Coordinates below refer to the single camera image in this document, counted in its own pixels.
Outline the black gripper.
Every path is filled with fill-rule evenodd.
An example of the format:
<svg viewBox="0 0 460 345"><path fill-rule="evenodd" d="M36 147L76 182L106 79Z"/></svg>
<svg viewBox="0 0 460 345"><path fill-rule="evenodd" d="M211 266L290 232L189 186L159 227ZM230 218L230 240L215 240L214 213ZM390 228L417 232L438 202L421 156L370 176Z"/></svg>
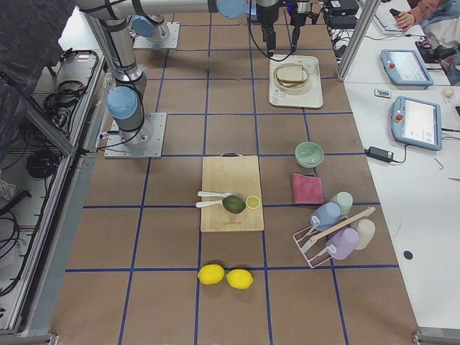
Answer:
<svg viewBox="0 0 460 345"><path fill-rule="evenodd" d="M275 22L279 18L281 7L286 5L282 0L257 0L257 21L261 24L262 34L268 50L276 49Z"/></svg>
<svg viewBox="0 0 460 345"><path fill-rule="evenodd" d="M291 1L289 5L290 25L293 27L302 27L305 25L307 18L310 18L312 24L316 24L316 13L313 12L313 5L307 0Z"/></svg>

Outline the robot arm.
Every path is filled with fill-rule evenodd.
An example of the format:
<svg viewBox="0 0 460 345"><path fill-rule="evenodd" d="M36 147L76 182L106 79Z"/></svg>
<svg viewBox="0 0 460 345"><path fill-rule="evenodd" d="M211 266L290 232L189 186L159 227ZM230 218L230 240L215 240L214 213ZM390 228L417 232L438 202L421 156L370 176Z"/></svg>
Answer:
<svg viewBox="0 0 460 345"><path fill-rule="evenodd" d="M315 24L318 14L312 12L309 1L77 1L76 6L85 15L93 17L101 26L102 35L98 42L107 47L105 53L111 58L113 74L118 86L136 89L147 80L139 68L134 54L133 42L128 29L128 16L139 15L156 27L164 23L165 14L177 13L219 13L227 19L236 19L245 10L256 7L257 22L262 30L266 49L258 50L267 58L273 59L276 49L275 22L279 11L285 7L290 15L293 35L290 54L296 51L300 28L310 18Z"/></svg>

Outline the person's hand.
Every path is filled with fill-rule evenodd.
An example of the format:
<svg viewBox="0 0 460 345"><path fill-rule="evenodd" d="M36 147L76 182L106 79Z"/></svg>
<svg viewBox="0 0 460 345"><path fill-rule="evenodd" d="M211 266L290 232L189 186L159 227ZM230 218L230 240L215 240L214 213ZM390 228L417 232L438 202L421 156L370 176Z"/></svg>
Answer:
<svg viewBox="0 0 460 345"><path fill-rule="evenodd" d="M398 14L395 21L399 29L408 31L418 22L418 18L413 13L403 11Z"/></svg>

